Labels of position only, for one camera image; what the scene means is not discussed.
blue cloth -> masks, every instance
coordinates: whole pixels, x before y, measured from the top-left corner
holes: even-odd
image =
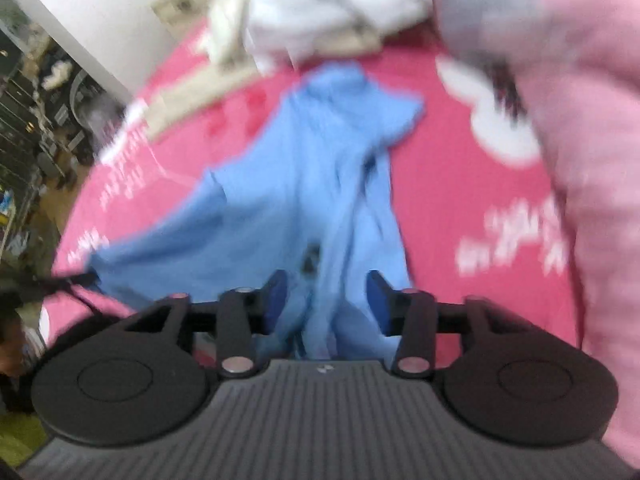
[[[307,358],[385,358],[367,305],[366,275],[409,287],[390,204],[387,148],[414,126],[422,101],[388,92],[359,65],[327,64],[286,96],[238,160],[204,174],[190,198],[151,231],[93,254],[100,290],[133,308],[174,292],[212,301],[289,277],[286,306],[260,351],[302,330]],[[301,272],[320,247],[317,273]]]

pink bedsheet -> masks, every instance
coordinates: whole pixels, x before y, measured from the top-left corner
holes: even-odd
[[[206,62],[192,53],[195,38],[158,69],[141,99]],[[393,206],[415,285],[443,301],[491,298],[576,344],[569,250],[531,132],[511,130],[495,110],[488,83],[465,73],[439,48],[388,47],[362,63],[383,85],[419,92],[427,103],[414,133],[392,151]],[[257,82],[155,144],[146,141],[144,124],[127,126],[84,184],[54,270],[78,270],[92,248],[166,215],[205,168],[241,155],[280,95],[299,79],[284,71]],[[100,296],[92,300],[105,310],[128,312]],[[62,297],[45,308],[49,341],[86,312]],[[441,360],[451,359],[452,343],[439,345]]]

white wall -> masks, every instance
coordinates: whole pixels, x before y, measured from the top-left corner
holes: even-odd
[[[135,94],[176,44],[151,10],[152,0],[39,0],[47,12],[24,1],[18,0],[25,12],[92,77],[103,86],[101,80],[113,78],[121,98],[123,91]],[[94,62],[86,66],[79,50]]]

round base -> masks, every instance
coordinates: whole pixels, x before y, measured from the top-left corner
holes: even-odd
[[[184,423],[207,395],[204,371],[156,334],[109,332],[48,363],[33,384],[43,423],[90,446],[145,442]]]
[[[453,411],[513,444],[562,446],[598,436],[618,402],[599,362],[543,332],[492,336],[444,373]]]

grey ribbed surface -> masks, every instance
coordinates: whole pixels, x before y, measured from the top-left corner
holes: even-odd
[[[627,480],[599,442],[509,447],[458,423],[427,383],[376,362],[273,362],[225,383],[203,413],[164,439],[122,450],[55,440],[27,480]]]

